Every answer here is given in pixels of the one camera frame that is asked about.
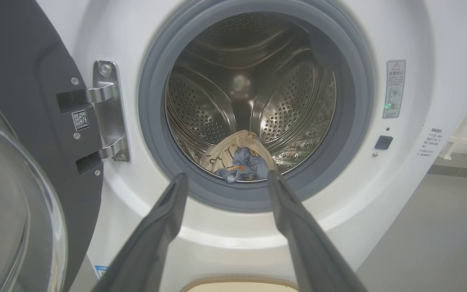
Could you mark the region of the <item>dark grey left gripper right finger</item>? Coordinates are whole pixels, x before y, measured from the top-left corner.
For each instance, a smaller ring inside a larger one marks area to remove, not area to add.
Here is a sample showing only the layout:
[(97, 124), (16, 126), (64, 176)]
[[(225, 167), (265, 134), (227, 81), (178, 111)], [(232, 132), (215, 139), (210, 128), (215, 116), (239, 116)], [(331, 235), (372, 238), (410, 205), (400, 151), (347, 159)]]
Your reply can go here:
[(341, 253), (276, 171), (267, 176), (274, 220), (287, 239), (300, 292), (367, 292)]

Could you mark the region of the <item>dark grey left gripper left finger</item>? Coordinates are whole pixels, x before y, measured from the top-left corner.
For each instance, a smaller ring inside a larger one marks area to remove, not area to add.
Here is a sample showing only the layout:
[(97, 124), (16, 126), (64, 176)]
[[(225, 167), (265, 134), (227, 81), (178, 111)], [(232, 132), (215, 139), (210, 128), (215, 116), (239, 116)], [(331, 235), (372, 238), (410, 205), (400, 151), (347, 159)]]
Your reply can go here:
[(169, 244), (182, 226), (189, 178), (177, 174), (92, 292), (159, 292)]

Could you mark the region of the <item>blue cartoon print garment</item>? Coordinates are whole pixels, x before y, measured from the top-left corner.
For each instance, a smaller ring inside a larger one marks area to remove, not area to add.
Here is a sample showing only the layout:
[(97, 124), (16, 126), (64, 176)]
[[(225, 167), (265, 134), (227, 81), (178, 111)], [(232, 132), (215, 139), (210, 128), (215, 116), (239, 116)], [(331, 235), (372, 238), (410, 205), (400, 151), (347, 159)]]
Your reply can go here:
[(215, 171), (228, 183), (266, 179), (269, 173), (265, 159), (254, 150), (239, 148), (232, 156), (232, 165)]

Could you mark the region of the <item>cream printed garment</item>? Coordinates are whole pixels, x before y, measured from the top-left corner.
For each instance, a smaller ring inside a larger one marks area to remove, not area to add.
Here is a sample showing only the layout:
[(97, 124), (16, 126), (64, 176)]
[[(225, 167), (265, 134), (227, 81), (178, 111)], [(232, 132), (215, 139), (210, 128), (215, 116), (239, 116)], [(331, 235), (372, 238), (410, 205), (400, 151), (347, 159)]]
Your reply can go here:
[(238, 131), (229, 135), (218, 144), (210, 146), (200, 158), (199, 166), (215, 174), (215, 171), (231, 166), (233, 154), (239, 148), (244, 147), (248, 147), (258, 155), (261, 155), (268, 165), (269, 172), (278, 170), (270, 152), (265, 148), (261, 139), (251, 131)]

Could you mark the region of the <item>black round glass washer door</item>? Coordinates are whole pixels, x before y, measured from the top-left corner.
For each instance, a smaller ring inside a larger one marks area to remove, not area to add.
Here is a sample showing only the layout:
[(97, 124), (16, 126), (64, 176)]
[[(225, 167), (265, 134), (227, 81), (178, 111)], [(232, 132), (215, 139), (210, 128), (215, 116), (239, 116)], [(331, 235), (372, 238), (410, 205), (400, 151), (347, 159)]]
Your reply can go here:
[(0, 113), (59, 198), (67, 233), (69, 292), (96, 227), (103, 187), (100, 146), (77, 145), (57, 94), (88, 88), (37, 0), (0, 0)]

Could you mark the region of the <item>white front-load washing machine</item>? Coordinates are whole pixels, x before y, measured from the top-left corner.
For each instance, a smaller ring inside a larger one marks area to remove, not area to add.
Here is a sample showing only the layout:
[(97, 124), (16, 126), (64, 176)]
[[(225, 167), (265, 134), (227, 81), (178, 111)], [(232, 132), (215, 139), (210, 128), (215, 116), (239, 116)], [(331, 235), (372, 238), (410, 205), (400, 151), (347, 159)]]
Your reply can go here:
[[(119, 70), (130, 162), (106, 159), (101, 203), (87, 255), (109, 266), (172, 178), (141, 131), (139, 82), (167, 19), (189, 0), (37, 0), (83, 79), (93, 63)], [(302, 201), (348, 264), (358, 269), (387, 233), (467, 112), (467, 0), (333, 0), (368, 40), (374, 76), (369, 129), (348, 167)], [(398, 118), (384, 119), (387, 61), (406, 60)], [(272, 211), (236, 213), (189, 195), (170, 244), (161, 290), (215, 276), (256, 275), (296, 281), (288, 243)]]

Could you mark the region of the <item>silver metal door hinge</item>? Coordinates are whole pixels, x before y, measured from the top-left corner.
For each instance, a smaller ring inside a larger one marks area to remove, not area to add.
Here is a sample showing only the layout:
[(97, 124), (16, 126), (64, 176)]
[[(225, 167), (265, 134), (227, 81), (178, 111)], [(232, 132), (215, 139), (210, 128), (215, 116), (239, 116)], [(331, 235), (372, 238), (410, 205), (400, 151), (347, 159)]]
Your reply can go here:
[(57, 94), (59, 111), (72, 120), (72, 112), (86, 110), (89, 128), (76, 131), (73, 124), (73, 139), (77, 145), (91, 148), (100, 146), (92, 153), (97, 159), (113, 159), (130, 162), (131, 155), (126, 131), (122, 90), (118, 65), (112, 61), (97, 60), (93, 63), (92, 87)]

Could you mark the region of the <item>perforated steel washer drum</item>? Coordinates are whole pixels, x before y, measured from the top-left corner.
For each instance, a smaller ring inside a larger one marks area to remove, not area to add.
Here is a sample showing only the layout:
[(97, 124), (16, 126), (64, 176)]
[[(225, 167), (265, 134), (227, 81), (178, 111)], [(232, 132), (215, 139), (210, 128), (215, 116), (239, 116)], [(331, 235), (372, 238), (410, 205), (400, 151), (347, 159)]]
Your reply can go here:
[(317, 151), (336, 109), (341, 53), (326, 33), (290, 15), (220, 20), (180, 53), (165, 85), (167, 122), (195, 164), (227, 136), (254, 132), (282, 174)]

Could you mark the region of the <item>white QR code sticker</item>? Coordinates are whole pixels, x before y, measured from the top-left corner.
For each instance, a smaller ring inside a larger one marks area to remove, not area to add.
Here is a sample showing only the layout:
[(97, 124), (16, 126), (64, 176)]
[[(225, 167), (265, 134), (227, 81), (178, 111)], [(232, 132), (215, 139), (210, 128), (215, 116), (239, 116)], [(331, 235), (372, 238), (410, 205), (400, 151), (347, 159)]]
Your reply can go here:
[(89, 121), (88, 121), (88, 117), (87, 117), (87, 113), (85, 109), (72, 112), (71, 117), (73, 119), (75, 130), (77, 132), (83, 131), (84, 129), (89, 128)]

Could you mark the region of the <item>grey warning sticker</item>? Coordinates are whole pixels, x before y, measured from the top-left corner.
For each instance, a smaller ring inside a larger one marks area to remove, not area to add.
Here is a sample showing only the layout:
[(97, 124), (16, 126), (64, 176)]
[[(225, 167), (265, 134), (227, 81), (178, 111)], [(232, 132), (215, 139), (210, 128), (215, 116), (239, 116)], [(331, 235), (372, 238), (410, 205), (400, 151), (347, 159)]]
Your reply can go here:
[(382, 118), (398, 118), (404, 94), (406, 60), (387, 61), (386, 94)]

